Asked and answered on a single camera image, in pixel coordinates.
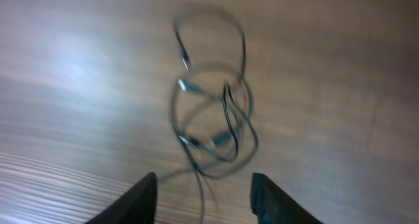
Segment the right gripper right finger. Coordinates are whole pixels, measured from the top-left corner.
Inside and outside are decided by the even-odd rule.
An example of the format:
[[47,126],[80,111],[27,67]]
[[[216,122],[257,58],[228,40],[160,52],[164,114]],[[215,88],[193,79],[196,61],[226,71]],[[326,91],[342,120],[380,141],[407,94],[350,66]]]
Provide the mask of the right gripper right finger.
[[250,204],[258,224],[322,224],[262,173],[252,175]]

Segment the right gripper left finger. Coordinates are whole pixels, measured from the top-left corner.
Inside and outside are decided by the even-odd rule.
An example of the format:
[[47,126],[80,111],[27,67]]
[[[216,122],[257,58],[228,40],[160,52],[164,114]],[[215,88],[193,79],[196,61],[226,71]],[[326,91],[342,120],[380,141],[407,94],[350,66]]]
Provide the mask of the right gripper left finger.
[[156,174],[149,172],[86,224],[153,224],[158,194],[157,181]]

